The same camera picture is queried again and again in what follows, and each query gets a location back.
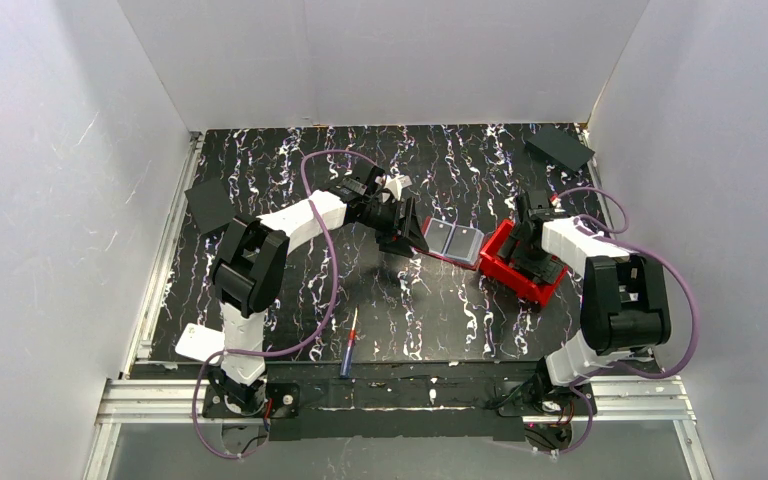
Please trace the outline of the black block far left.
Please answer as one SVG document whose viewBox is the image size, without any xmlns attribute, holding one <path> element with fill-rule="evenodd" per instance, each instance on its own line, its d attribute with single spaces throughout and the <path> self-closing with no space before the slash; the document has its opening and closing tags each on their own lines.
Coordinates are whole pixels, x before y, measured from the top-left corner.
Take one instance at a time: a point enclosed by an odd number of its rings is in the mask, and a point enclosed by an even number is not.
<svg viewBox="0 0 768 480">
<path fill-rule="evenodd" d="M 185 191 L 189 212 L 202 235 L 223 231 L 235 216 L 235 209 L 219 178 L 205 180 Z"/>
</svg>

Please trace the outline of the black block far right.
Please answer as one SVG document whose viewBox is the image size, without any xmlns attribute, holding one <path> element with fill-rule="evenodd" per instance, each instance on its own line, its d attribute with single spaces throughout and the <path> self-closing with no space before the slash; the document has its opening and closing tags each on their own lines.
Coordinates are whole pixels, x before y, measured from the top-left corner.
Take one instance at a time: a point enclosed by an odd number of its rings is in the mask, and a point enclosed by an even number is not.
<svg viewBox="0 0 768 480">
<path fill-rule="evenodd" d="M 531 135 L 525 142 L 525 150 L 569 172 L 582 170 L 595 155 L 577 136 L 554 126 L 541 127 Z"/>
</svg>

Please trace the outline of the aluminium left side rail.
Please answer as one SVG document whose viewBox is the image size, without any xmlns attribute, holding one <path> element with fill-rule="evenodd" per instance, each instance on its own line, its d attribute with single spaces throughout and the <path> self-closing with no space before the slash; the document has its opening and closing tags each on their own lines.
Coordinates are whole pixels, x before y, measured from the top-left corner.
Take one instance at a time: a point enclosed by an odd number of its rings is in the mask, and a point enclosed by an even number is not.
<svg viewBox="0 0 768 480">
<path fill-rule="evenodd" d="M 174 189 L 172 203 L 167 214 L 160 244 L 152 264 L 148 284 L 138 312 L 135 329 L 128 344 L 125 362 L 120 370 L 119 379 L 130 378 L 131 371 L 138 360 L 151 355 L 152 341 L 159 316 L 160 305 L 164 296 L 165 285 L 173 262 L 177 238 L 181 232 L 186 215 L 185 191 L 193 183 L 198 165 L 198 158 L 204 142 L 204 133 L 190 133 L 189 151 Z"/>
</svg>

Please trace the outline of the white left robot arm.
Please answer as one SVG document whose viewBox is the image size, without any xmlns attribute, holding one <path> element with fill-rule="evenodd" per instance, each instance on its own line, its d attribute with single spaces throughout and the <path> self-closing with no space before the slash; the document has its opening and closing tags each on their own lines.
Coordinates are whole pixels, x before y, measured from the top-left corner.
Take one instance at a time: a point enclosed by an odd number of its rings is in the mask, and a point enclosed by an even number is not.
<svg viewBox="0 0 768 480">
<path fill-rule="evenodd" d="M 281 291 L 289 253 L 318 236 L 359 223 L 375 232 L 383 253 L 410 258 L 428 244 L 405 175 L 364 165 L 279 211 L 240 214 L 227 227 L 211 271 L 223 319 L 222 374 L 216 383 L 244 399 L 265 372 L 267 309 Z"/>
</svg>

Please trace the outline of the red plastic bin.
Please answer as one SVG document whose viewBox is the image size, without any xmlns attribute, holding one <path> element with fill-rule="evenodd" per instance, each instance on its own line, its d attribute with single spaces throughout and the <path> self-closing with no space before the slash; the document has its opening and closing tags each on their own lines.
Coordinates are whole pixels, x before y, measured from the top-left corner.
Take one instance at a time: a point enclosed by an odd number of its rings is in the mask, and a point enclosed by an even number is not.
<svg viewBox="0 0 768 480">
<path fill-rule="evenodd" d="M 479 252 L 479 270 L 509 287 L 516 296 L 544 308 L 560 285 L 568 268 L 555 256 L 529 258 L 514 235 L 517 225 L 505 219 Z"/>
</svg>

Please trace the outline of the white card near left base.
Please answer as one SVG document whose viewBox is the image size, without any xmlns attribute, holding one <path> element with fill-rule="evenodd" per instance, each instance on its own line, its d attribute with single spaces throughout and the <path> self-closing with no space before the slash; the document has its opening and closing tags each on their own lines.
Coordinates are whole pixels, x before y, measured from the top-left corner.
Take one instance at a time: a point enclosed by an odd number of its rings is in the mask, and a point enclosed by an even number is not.
<svg viewBox="0 0 768 480">
<path fill-rule="evenodd" d="M 212 354 L 222 351 L 225 335 L 222 331 L 196 323 L 188 323 L 178 339 L 174 351 L 177 355 L 204 362 Z"/>
</svg>

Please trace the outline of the black credit card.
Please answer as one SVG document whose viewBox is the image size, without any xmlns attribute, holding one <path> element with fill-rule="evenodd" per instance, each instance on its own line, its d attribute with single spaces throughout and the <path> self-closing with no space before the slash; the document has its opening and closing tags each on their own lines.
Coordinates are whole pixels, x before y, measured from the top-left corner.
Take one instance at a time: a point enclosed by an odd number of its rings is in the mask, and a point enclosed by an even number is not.
<svg viewBox="0 0 768 480">
<path fill-rule="evenodd" d="M 450 223 L 432 218 L 425 229 L 425 240 L 428 252 L 442 256 L 450 242 L 454 226 Z"/>
</svg>

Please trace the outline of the blue red screwdriver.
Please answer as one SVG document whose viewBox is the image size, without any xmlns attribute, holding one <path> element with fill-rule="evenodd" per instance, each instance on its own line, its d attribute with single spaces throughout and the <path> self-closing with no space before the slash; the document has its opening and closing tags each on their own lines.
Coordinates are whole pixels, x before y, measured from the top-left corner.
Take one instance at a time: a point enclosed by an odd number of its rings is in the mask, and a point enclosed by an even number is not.
<svg viewBox="0 0 768 480">
<path fill-rule="evenodd" d="M 350 325 L 345 352 L 343 354 L 340 369 L 339 369 L 340 379 L 350 378 L 352 357 L 353 357 L 353 352 L 356 344 L 357 320 L 358 320 L 358 308 L 355 308 L 352 315 L 352 323 Z"/>
</svg>

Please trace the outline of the red leather card holder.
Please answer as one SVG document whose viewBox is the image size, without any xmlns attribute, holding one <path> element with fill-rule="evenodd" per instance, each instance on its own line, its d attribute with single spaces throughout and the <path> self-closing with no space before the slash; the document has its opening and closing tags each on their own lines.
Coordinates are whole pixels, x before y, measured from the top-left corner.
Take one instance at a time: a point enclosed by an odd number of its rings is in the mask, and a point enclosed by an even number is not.
<svg viewBox="0 0 768 480">
<path fill-rule="evenodd" d="M 475 271 L 486 234 L 481 230 L 427 217 L 422 225 L 427 248 L 418 252 Z"/>
</svg>

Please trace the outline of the black block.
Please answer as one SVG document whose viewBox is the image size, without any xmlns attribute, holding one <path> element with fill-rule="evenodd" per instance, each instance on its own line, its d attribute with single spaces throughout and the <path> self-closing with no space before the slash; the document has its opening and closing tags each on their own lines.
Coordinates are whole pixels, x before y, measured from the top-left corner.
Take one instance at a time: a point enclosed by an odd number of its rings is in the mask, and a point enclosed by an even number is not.
<svg viewBox="0 0 768 480">
<path fill-rule="evenodd" d="M 185 191 L 189 212 L 202 235 L 223 231 L 235 216 L 235 209 L 219 178 L 205 180 Z"/>
<path fill-rule="evenodd" d="M 541 127 L 531 135 L 525 142 L 525 150 L 569 172 L 582 170 L 595 155 L 577 136 L 554 126 Z"/>
</svg>

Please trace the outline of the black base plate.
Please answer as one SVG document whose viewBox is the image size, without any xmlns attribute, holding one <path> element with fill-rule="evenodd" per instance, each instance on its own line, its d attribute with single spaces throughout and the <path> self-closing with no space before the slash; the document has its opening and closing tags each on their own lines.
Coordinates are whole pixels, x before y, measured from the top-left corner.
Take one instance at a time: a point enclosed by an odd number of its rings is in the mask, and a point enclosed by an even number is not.
<svg viewBox="0 0 768 480">
<path fill-rule="evenodd" d="M 201 414 L 206 419 L 294 418 L 299 413 L 300 387 L 290 383 L 263 383 L 253 387 L 211 383 L 206 387 Z"/>
<path fill-rule="evenodd" d="M 535 380 L 505 381 L 494 386 L 484 408 L 503 417 L 546 416 L 550 421 L 571 421 L 578 415 L 595 414 L 597 407 L 589 384 L 578 394 L 568 387 L 544 387 Z"/>
</svg>

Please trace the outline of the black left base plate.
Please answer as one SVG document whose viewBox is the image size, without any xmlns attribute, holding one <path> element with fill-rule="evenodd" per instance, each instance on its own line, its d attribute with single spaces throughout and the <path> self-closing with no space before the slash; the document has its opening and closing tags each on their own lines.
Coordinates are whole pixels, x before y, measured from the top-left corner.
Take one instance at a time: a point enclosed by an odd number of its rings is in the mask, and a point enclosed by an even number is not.
<svg viewBox="0 0 768 480">
<path fill-rule="evenodd" d="M 294 418 L 299 413 L 300 387 L 290 383 L 263 383 L 253 387 L 211 383 L 206 387 L 201 414 L 206 419 Z"/>
</svg>

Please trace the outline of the aluminium front rail frame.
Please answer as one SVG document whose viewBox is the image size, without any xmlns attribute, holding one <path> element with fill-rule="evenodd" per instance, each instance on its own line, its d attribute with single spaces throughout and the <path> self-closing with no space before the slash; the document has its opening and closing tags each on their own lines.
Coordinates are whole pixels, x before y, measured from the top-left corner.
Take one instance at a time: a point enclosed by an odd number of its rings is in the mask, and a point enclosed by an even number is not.
<svg viewBox="0 0 768 480">
<path fill-rule="evenodd" d="M 589 383 L 597 412 L 571 421 L 550 421 L 546 416 L 503 417 L 484 408 L 494 386 L 511 379 L 482 378 L 478 374 L 432 373 L 339 380 L 312 375 L 273 383 L 297 384 L 301 399 L 294 418 L 206 419 L 201 414 L 206 387 L 193 380 L 111 380 L 102 395 L 97 431 L 84 476 L 104 479 L 110 472 L 114 447 L 122 425 L 187 424 L 206 426 L 254 425 L 277 427 L 278 441 L 316 438 L 491 437 L 512 442 L 514 423 L 526 428 L 562 430 L 576 435 L 602 422 L 669 422 L 673 425 L 694 479 L 713 474 L 696 430 L 696 416 L 679 377 L 644 380 L 608 376 Z"/>
</svg>

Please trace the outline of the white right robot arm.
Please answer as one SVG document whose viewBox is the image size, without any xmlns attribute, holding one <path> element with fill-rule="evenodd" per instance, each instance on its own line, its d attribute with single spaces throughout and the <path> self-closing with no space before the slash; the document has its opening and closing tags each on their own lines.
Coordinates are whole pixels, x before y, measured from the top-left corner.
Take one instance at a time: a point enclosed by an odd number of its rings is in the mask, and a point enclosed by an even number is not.
<svg viewBox="0 0 768 480">
<path fill-rule="evenodd" d="M 568 273 L 580 276 L 579 330 L 537 368 L 544 390 L 568 387 L 632 353 L 665 343 L 671 322 L 662 264 L 612 244 L 544 191 L 522 193 L 482 252 L 486 276 L 541 307 Z"/>
</svg>

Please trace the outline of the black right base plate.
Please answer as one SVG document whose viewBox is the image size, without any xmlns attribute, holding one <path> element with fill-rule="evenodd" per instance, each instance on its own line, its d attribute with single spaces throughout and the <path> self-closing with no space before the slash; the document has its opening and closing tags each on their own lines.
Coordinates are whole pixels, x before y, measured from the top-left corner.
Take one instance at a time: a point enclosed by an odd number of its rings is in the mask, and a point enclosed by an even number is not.
<svg viewBox="0 0 768 480">
<path fill-rule="evenodd" d="M 568 387 L 544 387 L 535 380 L 505 381 L 494 386 L 484 408 L 503 417 L 546 416 L 550 421 L 571 421 L 578 415 L 595 414 L 597 407 L 589 384 L 578 394 Z"/>
</svg>

